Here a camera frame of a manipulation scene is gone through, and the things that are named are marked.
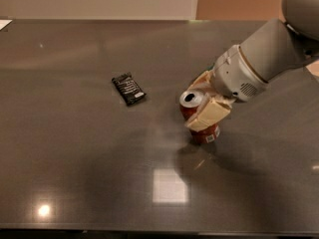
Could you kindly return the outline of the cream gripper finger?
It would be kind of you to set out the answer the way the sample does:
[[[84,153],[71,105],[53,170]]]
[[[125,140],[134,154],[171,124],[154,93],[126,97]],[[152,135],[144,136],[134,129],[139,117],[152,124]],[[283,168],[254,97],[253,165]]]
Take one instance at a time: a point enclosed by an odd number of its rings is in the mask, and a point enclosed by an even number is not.
[[[185,126],[193,131],[202,131],[227,117],[232,109],[233,99],[217,95],[205,95],[196,112],[186,120]]]
[[[211,72],[204,71],[201,75],[199,75],[189,86],[191,90],[201,90],[204,92],[212,92],[215,93],[216,89],[211,82]]]

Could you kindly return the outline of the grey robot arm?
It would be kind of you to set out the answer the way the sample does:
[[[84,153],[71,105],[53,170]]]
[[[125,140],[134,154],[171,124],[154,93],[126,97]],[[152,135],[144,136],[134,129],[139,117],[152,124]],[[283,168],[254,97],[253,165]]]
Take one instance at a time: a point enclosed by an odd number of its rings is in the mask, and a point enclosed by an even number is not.
[[[230,114],[235,102],[247,102],[288,70],[318,59],[319,0],[282,0],[284,18],[271,19],[240,44],[231,46],[187,88],[202,101],[185,126],[202,131]]]

